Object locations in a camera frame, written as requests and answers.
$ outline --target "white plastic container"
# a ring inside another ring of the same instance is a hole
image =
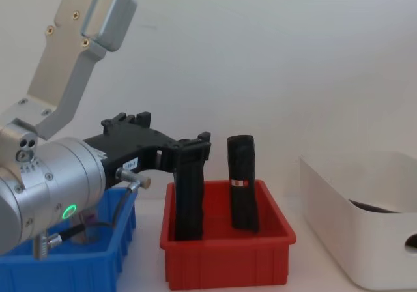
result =
[[[417,289],[417,160],[383,151],[302,156],[300,183],[306,220],[355,283]]]

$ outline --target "white wall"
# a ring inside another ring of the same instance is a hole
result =
[[[212,132],[217,179],[227,136],[253,134],[257,176],[276,194],[297,186],[305,151],[417,155],[417,0],[138,1],[124,46],[97,65],[57,137],[151,111],[175,138]],[[1,111],[26,91],[59,2],[0,0]],[[162,196],[170,176],[153,178],[147,195]]]

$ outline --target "green led light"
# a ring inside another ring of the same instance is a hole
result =
[[[70,218],[77,210],[77,205],[72,204],[70,206],[68,206],[63,214],[63,219],[68,219]]]

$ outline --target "robotic arm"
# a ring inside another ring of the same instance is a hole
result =
[[[201,237],[210,134],[175,141],[149,128],[149,113],[121,114],[102,122],[100,136],[38,147],[72,120],[95,63],[120,48],[135,10],[135,0],[62,0],[27,95],[0,115],[0,254],[35,239],[34,256],[45,258],[54,246],[47,229],[120,181],[148,186],[136,175],[145,169],[177,174],[177,235]]]

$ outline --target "blue plastic bin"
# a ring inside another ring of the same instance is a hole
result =
[[[98,204],[100,221],[110,222],[125,189],[108,190]],[[136,228],[132,194],[119,217],[116,230],[100,228],[100,241],[79,245],[66,241],[45,261],[32,257],[32,241],[0,257],[1,292],[116,292],[122,263]],[[50,234],[69,227],[65,221]]]

